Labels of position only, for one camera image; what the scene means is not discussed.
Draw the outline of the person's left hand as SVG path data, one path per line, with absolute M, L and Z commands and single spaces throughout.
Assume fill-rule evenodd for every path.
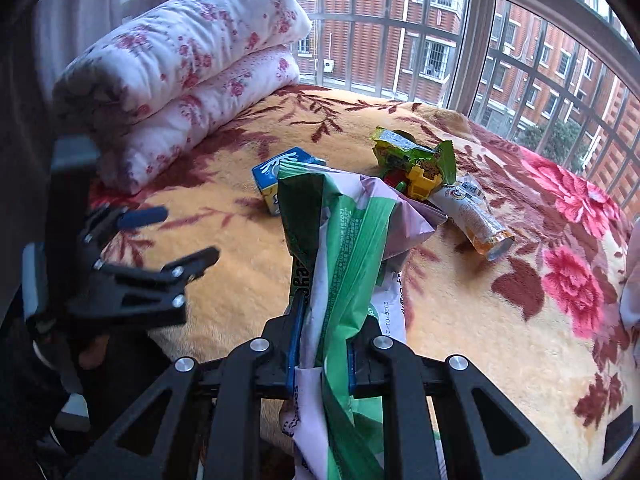
M 93 370 L 100 366 L 106 356 L 110 336 L 101 335 L 78 354 L 78 365 L 82 370 Z

